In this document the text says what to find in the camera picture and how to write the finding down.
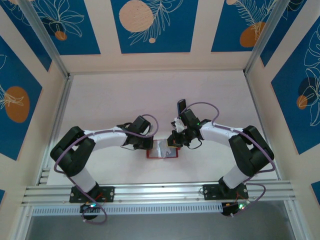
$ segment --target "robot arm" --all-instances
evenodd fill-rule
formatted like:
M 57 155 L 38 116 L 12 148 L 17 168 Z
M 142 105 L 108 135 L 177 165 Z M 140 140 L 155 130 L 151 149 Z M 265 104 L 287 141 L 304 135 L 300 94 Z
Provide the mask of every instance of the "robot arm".
M 152 125 L 142 116 L 133 123 L 117 125 L 113 128 L 99 131 L 82 130 L 78 126 L 72 127 L 66 135 L 52 149 L 50 156 L 54 161 L 63 154 L 77 139 L 90 135 L 73 148 L 71 148 L 60 160 L 58 166 L 71 178 L 85 193 L 95 198 L 99 193 L 99 185 L 92 178 L 85 165 L 93 151 L 103 148 L 133 145 L 136 149 L 152 149 L 153 136 L 142 135 L 152 130 Z
M 200 121 L 190 109 L 181 113 L 179 117 L 172 122 L 175 130 L 167 139 L 169 146 L 181 148 L 189 146 L 193 139 L 198 139 L 199 141 L 214 141 L 231 148 L 236 165 L 219 180 L 219 190 L 225 196 L 269 163 L 269 160 L 255 145 L 249 148 L 253 143 L 239 132 L 252 138 L 272 160 L 274 159 L 270 147 L 254 126 L 232 128 L 212 124 L 208 119 Z

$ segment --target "leaf illustration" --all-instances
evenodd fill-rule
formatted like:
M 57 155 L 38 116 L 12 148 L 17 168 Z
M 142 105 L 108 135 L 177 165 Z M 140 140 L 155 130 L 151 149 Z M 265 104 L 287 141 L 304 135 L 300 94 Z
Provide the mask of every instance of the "leaf illustration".
M 240 17 L 246 21 L 248 26 L 253 26 L 260 21 L 261 12 L 258 10 L 255 0 L 237 0 Z
M 320 102 L 317 102 L 317 104 L 313 104 L 310 107 L 310 126 L 315 127 L 320 123 Z
M 144 3 L 151 9 L 153 14 L 152 25 L 141 32 L 133 32 L 129 39 L 133 39 L 130 45 L 143 40 L 148 41 L 151 38 L 157 39 L 162 31 L 166 30 L 166 26 L 170 26 L 171 21 L 169 13 L 178 9 L 184 0 L 179 0 L 178 4 L 173 4 L 177 0 L 145 0 Z
M 7 59 L 6 55 L 0 54 L 0 69 L 2 69 L 6 64 L 6 59 Z
M 71 23 L 71 22 L 66 22 L 66 23 L 64 23 L 64 27 L 68 33 L 77 35 L 80 38 L 82 37 L 82 31 L 76 24 Z
M 19 21 L 22 21 L 25 25 L 30 26 L 28 20 L 26 19 L 25 15 L 21 11 L 20 7 L 8 0 L 1 0 L 3 4 L 10 10 L 12 15 L 18 19 Z

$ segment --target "black mounting bracket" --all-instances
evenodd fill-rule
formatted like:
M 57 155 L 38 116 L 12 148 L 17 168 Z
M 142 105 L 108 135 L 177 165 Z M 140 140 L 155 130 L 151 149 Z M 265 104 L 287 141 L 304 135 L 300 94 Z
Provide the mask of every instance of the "black mounting bracket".
M 237 193 L 244 199 L 249 198 L 247 187 L 243 183 L 234 189 L 230 189 L 225 194 L 221 191 L 219 184 L 205 184 L 202 188 L 204 200 L 236 200 L 238 197 Z
M 93 190 L 88 192 L 88 195 L 91 196 L 93 199 L 95 199 L 98 203 L 113 203 L 114 197 L 115 197 L 115 187 L 114 186 L 98 186 L 97 191 L 92 192 Z M 78 190 L 77 187 L 74 186 L 71 188 L 70 199 L 69 199 L 70 203 L 84 204 L 88 201 L 90 201 L 90 200 L 86 196 L 84 196 Z

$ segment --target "metal frame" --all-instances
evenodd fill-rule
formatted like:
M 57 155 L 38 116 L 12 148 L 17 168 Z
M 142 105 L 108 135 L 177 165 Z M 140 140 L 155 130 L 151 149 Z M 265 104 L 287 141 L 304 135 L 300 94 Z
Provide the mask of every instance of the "metal frame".
M 247 76 L 251 71 L 252 67 L 256 63 L 257 59 L 260 57 L 262 51 L 264 50 L 266 44 L 268 43 L 272 33 L 274 32 L 279 20 L 282 17 L 282 14 L 286 10 L 290 0 L 279 0 L 272 12 L 270 13 L 270 17 L 266 21 L 265 27 L 263 28 L 262 33 L 256 41 L 255 46 L 251 52 L 250 58 L 245 65 L 244 75 Z
M 265 180 L 251 181 L 265 185 L 267 191 L 261 201 L 295 200 L 296 196 L 289 181 Z M 230 202 L 230 199 L 207 201 L 200 193 L 204 184 L 218 182 L 186 182 L 186 183 L 150 183 L 150 184 L 108 184 L 114 186 L 114 204 L 180 204 Z M 22 206 L 66 206 L 70 203 L 71 185 L 39 185 L 26 188 Z M 262 193 L 262 188 L 256 185 L 247 186 L 249 201 L 254 201 Z
M 49 160 L 50 160 L 50 149 L 57 142 L 57 138 L 60 131 L 60 126 L 64 116 L 64 112 L 67 106 L 69 93 L 72 86 L 72 79 L 67 81 L 65 89 L 61 96 L 57 116 L 54 121 L 54 127 L 52 130 L 50 143 L 46 148 L 45 155 L 42 159 L 42 167 L 40 169 L 37 184 L 35 186 L 28 186 L 25 191 L 24 198 L 22 200 L 22 210 L 20 219 L 29 218 L 33 214 L 39 214 L 39 211 L 44 211 L 45 215 L 60 215 L 62 211 L 68 212 L 69 215 L 78 214 L 74 211 L 79 207 L 79 204 L 69 203 L 69 197 L 71 192 L 71 185 L 46 185 L 48 177 Z M 253 98 L 250 83 L 247 80 L 248 88 L 251 93 L 253 103 L 256 108 L 256 112 L 260 118 L 259 111 L 256 107 L 255 99 Z M 266 193 L 261 201 L 284 201 L 287 214 L 290 218 L 290 223 L 294 234 L 297 239 L 311 239 L 309 237 L 307 228 L 304 224 L 303 218 L 301 217 L 296 202 L 296 196 L 293 188 L 289 181 L 283 180 L 255 180 L 252 183 L 261 183 L 266 186 Z M 113 214 L 112 209 L 117 209 L 117 214 L 124 214 L 125 207 L 130 206 L 138 208 L 137 211 L 142 213 L 143 208 L 150 206 L 164 205 L 168 206 L 199 206 L 204 207 L 208 203 L 212 205 L 220 204 L 223 202 L 230 202 L 230 200 L 220 201 L 205 201 L 204 196 L 200 194 L 199 190 L 204 184 L 217 184 L 217 182 L 186 182 L 186 183 L 153 183 L 153 184 L 116 184 L 109 186 L 116 187 L 114 202 L 108 203 L 107 208 L 109 209 L 108 214 Z M 249 200 L 254 201 L 262 193 L 262 189 L 259 186 L 248 185 Z M 25 239 L 27 235 L 30 220 L 23 220 L 18 225 L 18 230 L 21 232 L 16 238 L 17 240 Z
M 260 38 L 258 39 L 255 47 L 252 50 L 249 61 L 246 64 L 244 70 L 245 76 L 247 76 L 247 74 L 252 69 L 252 66 L 259 58 L 289 1 L 290 0 L 279 1 L 270 14 L 267 25 L 262 31 Z M 57 67 L 62 72 L 62 74 L 64 74 L 66 77 L 69 77 L 70 74 L 68 73 L 68 70 L 65 67 L 63 61 L 61 60 L 58 50 L 54 46 L 50 36 L 42 25 L 30 2 L 28 2 L 27 0 L 17 0 L 17 2 L 19 3 L 19 7 L 25 14 L 27 20 L 30 22 L 30 25 L 34 29 L 35 33 L 45 47 L 46 51 L 49 53 L 52 60 L 57 64 Z M 256 101 L 251 91 L 250 81 L 247 78 L 246 80 L 260 123 L 262 123 L 259 111 L 256 106 Z M 67 215 L 78 214 L 77 209 L 79 208 L 79 204 L 69 203 L 69 197 L 72 187 L 71 185 L 46 185 L 46 178 L 48 177 L 48 171 L 50 167 L 49 154 L 53 145 L 57 142 L 62 119 L 65 113 L 69 93 L 72 86 L 72 81 L 73 75 L 70 79 L 67 79 L 65 83 L 63 94 L 61 96 L 60 103 L 57 109 L 56 118 L 53 124 L 50 141 L 47 148 L 45 149 L 41 168 L 39 169 L 35 186 L 28 186 L 26 188 L 21 207 L 18 211 L 17 218 L 13 226 L 13 229 L 15 231 L 11 236 L 11 240 L 24 240 L 26 238 L 31 221 L 31 216 L 33 215 L 45 214 L 46 216 L 55 216 L 62 213 L 66 215 L 65 211 L 67 211 Z M 266 137 L 263 125 L 261 124 L 261 126 L 264 136 Z M 281 171 L 276 171 L 276 173 L 278 178 L 281 179 Z M 267 191 L 261 201 L 284 201 L 294 235 L 297 239 L 312 239 L 309 234 L 308 227 L 305 224 L 300 206 L 296 201 L 295 193 L 289 181 L 259 180 L 252 182 L 264 184 L 266 186 Z M 219 212 L 221 210 L 219 207 L 220 204 L 222 202 L 230 202 L 230 200 L 225 199 L 219 201 L 205 201 L 204 196 L 200 193 L 200 189 L 204 184 L 217 184 L 217 182 L 116 184 L 113 185 L 114 187 L 116 187 L 114 202 L 107 204 L 107 209 L 109 209 L 108 213 L 113 214 L 113 212 L 115 212 L 114 214 L 128 214 L 128 212 L 126 211 L 126 209 L 128 209 L 128 206 L 130 207 L 130 209 L 137 209 L 133 210 L 135 214 L 148 214 L 144 212 L 144 209 L 150 207 L 151 209 L 156 209 L 156 211 L 157 209 L 162 210 L 162 206 L 164 207 L 164 209 L 167 209 L 165 207 L 172 206 L 173 208 L 170 208 L 169 210 L 171 211 L 170 213 L 177 213 L 176 211 L 180 211 L 180 209 L 181 211 L 186 211 L 186 206 L 191 208 L 191 210 L 188 208 L 188 211 L 190 210 L 193 213 Z M 248 185 L 247 189 L 250 201 L 254 201 L 262 192 L 262 189 L 259 186 L 255 185 Z
M 19 8 L 25 15 L 30 26 L 35 32 L 36 36 L 39 38 L 44 49 L 49 54 L 50 58 L 55 62 L 59 71 L 67 78 L 69 76 L 69 71 L 67 70 L 65 64 L 60 58 L 60 54 L 54 45 L 52 39 L 50 38 L 45 26 L 42 24 L 38 14 L 36 13 L 34 7 L 28 0 L 16 0 Z
M 37 173 L 37 177 L 36 177 L 34 185 L 39 185 L 44 169 L 50 167 L 49 166 L 50 165 L 50 151 L 58 141 L 59 131 L 60 131 L 62 120 L 65 115 L 65 110 L 66 110 L 66 106 L 67 106 L 67 102 L 68 102 L 73 79 L 74 79 L 74 77 L 70 76 L 64 84 L 64 89 L 63 89 L 63 92 L 62 92 L 62 95 L 60 98 L 58 108 L 56 110 L 55 119 L 54 119 L 54 123 L 53 123 L 53 127 L 52 127 L 52 132 L 50 135 L 49 143 L 44 150 L 44 154 L 43 154 L 42 161 L 41 161 L 41 166 L 40 166 L 40 169 Z
M 258 116 L 259 123 L 260 123 L 261 128 L 262 128 L 262 133 L 263 133 L 264 139 L 265 139 L 266 143 L 269 145 L 270 149 L 273 151 L 272 146 L 270 146 L 270 141 L 269 141 L 268 136 L 266 134 L 264 125 L 262 123 L 262 119 L 261 119 L 261 116 L 260 116 L 260 113 L 259 113 L 259 110 L 258 110 L 258 106 L 257 106 L 257 103 L 256 103 L 255 96 L 254 96 L 254 94 L 252 92 L 251 84 L 250 84 L 250 81 L 249 81 L 249 76 L 244 75 L 244 77 L 245 77 L 246 84 L 247 84 L 249 92 L 250 92 L 250 96 L 252 98 L 252 102 L 253 102 L 253 105 L 254 105 L 255 112 L 256 112 L 256 114 Z M 282 180 L 283 178 L 282 178 L 282 175 L 281 175 L 281 171 L 279 171 L 279 165 L 278 165 L 276 157 L 274 158 L 273 162 L 275 164 L 275 173 L 276 173 L 276 175 L 278 177 L 278 180 Z

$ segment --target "purple cable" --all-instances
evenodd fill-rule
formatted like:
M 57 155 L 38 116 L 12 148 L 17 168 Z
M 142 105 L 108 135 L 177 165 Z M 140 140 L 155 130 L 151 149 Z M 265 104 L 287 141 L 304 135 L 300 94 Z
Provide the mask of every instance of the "purple cable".
M 206 102 L 206 101 L 197 101 L 197 102 L 194 102 L 194 103 L 186 106 L 185 109 L 184 109 L 182 112 L 180 112 L 180 114 L 184 113 L 188 108 L 190 108 L 191 106 L 196 105 L 196 104 L 206 104 L 206 105 L 210 105 L 211 107 L 214 107 L 214 108 L 215 108 L 215 110 L 216 110 L 216 116 L 212 119 L 212 124 L 213 124 L 213 123 L 215 122 L 215 120 L 219 117 L 219 114 L 220 114 L 219 109 L 218 109 L 215 105 L 213 105 L 212 103 L 209 103 L 209 102 Z
M 247 210 L 248 208 L 251 208 L 252 205 L 256 204 L 266 193 L 267 189 L 264 185 L 260 184 L 260 183 L 247 183 L 247 185 L 256 185 L 256 186 L 260 186 L 260 187 L 263 187 L 263 192 L 262 194 L 256 199 L 254 200 L 253 202 L 251 202 L 246 208 L 245 210 Z M 234 216 L 237 216 L 239 214 L 241 214 L 242 212 L 244 211 L 238 211 L 237 213 L 233 214 L 231 217 L 234 217 Z
M 188 108 L 190 108 L 191 106 L 196 105 L 196 104 L 206 104 L 206 105 L 210 105 L 210 106 L 212 106 L 212 107 L 214 107 L 214 108 L 216 109 L 217 114 L 216 114 L 216 116 L 212 119 L 212 122 L 211 122 L 211 123 L 212 123 L 212 126 L 214 126 L 214 127 L 216 127 L 216 128 L 228 130 L 228 131 L 231 131 L 231 132 L 235 132 L 235 133 L 237 133 L 237 134 L 240 134 L 240 135 L 244 136 L 244 137 L 247 138 L 249 141 L 251 141 L 251 142 L 253 143 L 253 145 L 255 145 L 255 146 L 262 152 L 262 154 L 266 157 L 266 159 L 268 159 L 269 163 L 272 165 L 272 168 L 271 168 L 271 169 L 268 169 L 268 170 L 258 171 L 257 173 L 268 173 L 268 172 L 272 172 L 272 171 L 276 170 L 276 165 L 275 165 L 275 163 L 272 161 L 271 157 L 270 157 L 270 156 L 267 154 L 267 152 L 266 152 L 255 140 L 253 140 L 249 135 L 245 134 L 245 133 L 242 132 L 242 131 L 238 131 L 238 130 L 236 130 L 236 129 L 233 129 L 233 130 L 232 130 L 232 128 L 227 127 L 227 126 L 214 125 L 215 120 L 218 118 L 218 116 L 219 116 L 219 114 L 220 114 L 219 109 L 218 109 L 215 105 L 213 105 L 213 104 L 211 104 L 211 103 L 209 103 L 209 102 L 205 102 L 205 101 L 194 102 L 194 103 L 188 105 L 180 114 L 184 113 Z M 243 181 L 243 183 L 246 183 L 247 181 L 249 181 L 249 180 L 252 179 L 253 177 L 254 177 L 254 176 L 248 177 L 245 181 Z M 250 206 L 251 206 L 252 204 L 255 204 L 256 202 L 258 202 L 258 201 L 265 195 L 267 189 L 266 189 L 266 187 L 265 187 L 264 185 L 259 184 L 259 183 L 246 183 L 246 184 L 247 184 L 247 185 L 257 185 L 257 186 L 263 187 L 263 192 L 262 192 L 262 194 L 261 194 L 254 202 L 252 202 L 252 203 L 250 204 Z M 236 214 L 234 214 L 233 216 L 236 216 L 236 215 L 240 214 L 241 212 L 243 212 L 243 211 L 239 211 L 239 212 L 237 212 Z
M 255 145 L 261 152 L 262 154 L 266 157 L 266 159 L 269 161 L 269 163 L 272 165 L 272 168 L 271 169 L 267 169 L 267 170 L 262 170 L 262 171 L 258 171 L 257 174 L 261 174 L 261 173 L 268 173 L 268 172 L 273 172 L 274 170 L 276 170 L 276 165 L 275 163 L 272 161 L 271 157 L 266 153 L 266 151 L 255 141 L 253 140 L 249 135 L 245 134 L 244 132 L 242 131 L 238 131 L 236 129 L 231 129 L 230 127 L 227 127 L 227 126 L 220 126 L 220 125 L 213 125 L 214 127 L 216 128 L 219 128 L 219 129 L 224 129 L 224 130 L 229 130 L 231 132 L 235 132 L 237 134 L 240 134 L 242 136 L 244 136 L 245 138 L 247 138 L 250 142 L 253 143 L 253 145 Z M 249 181 L 250 179 L 252 179 L 254 176 L 251 176 L 249 177 L 248 179 L 246 179 L 244 181 L 247 182 Z
M 58 167 L 60 161 L 62 160 L 62 158 L 63 158 L 63 157 L 67 154 L 67 152 L 68 152 L 70 149 L 72 149 L 77 143 L 79 143 L 79 142 L 82 141 L 83 139 L 88 138 L 88 137 L 90 137 L 90 136 L 92 136 L 92 135 L 105 134 L 105 133 L 125 133 L 125 134 L 130 134 L 130 135 L 133 135 L 133 136 L 137 136 L 137 137 L 140 137 L 140 138 L 150 138 L 150 137 L 154 136 L 154 135 L 158 132 L 158 130 L 159 130 L 158 120 L 157 120 L 154 116 L 152 116 L 152 115 L 150 115 L 150 114 L 144 114 L 144 115 L 141 115 L 141 116 L 142 116 L 142 117 L 148 116 L 148 117 L 151 117 L 151 118 L 154 119 L 154 121 L 155 121 L 155 123 L 156 123 L 156 130 L 154 131 L 153 134 L 144 136 L 144 135 L 140 135 L 140 134 L 137 134 L 137 133 L 134 133 L 134 132 L 130 132 L 130 131 L 125 131 L 125 130 L 110 130 L 110 129 L 101 130 L 101 131 L 96 131 L 96 132 L 94 132 L 94 133 L 91 132 L 91 133 L 86 134 L 86 135 L 78 138 L 77 140 L 75 140 L 70 146 L 68 146 L 68 147 L 63 151 L 63 153 L 59 156 L 59 158 L 56 160 L 56 162 L 55 162 L 55 164 L 54 164 L 54 166 L 53 166 L 54 171 L 57 172 L 57 173 L 60 173 L 60 174 L 65 174 L 63 171 L 59 171 L 59 170 L 57 169 L 57 167 Z M 87 220 L 85 219 L 85 212 L 86 212 L 87 209 L 89 209 L 89 207 L 88 207 L 85 211 L 83 211 L 83 213 L 82 213 L 82 215 L 81 215 L 83 221 L 84 221 L 85 223 L 92 224 L 92 225 L 101 225 L 101 224 L 104 224 L 104 223 L 107 221 L 107 213 L 106 213 L 106 211 L 104 210 L 104 208 L 102 207 L 102 205 L 100 205 L 95 199 L 93 199 L 93 198 L 92 198 L 91 196 L 89 196 L 85 191 L 83 191 L 83 190 L 81 189 L 81 187 L 78 186 L 78 185 L 76 184 L 76 182 L 72 180 L 71 177 L 69 177 L 69 176 L 66 176 L 66 177 L 75 185 L 75 187 L 76 187 L 83 195 L 85 195 L 91 202 L 95 203 L 96 206 L 98 206 L 98 208 L 100 208 L 100 209 L 102 210 L 103 214 L 104 214 L 104 220 L 103 220 L 103 221 L 100 221 L 100 222 L 87 221 Z

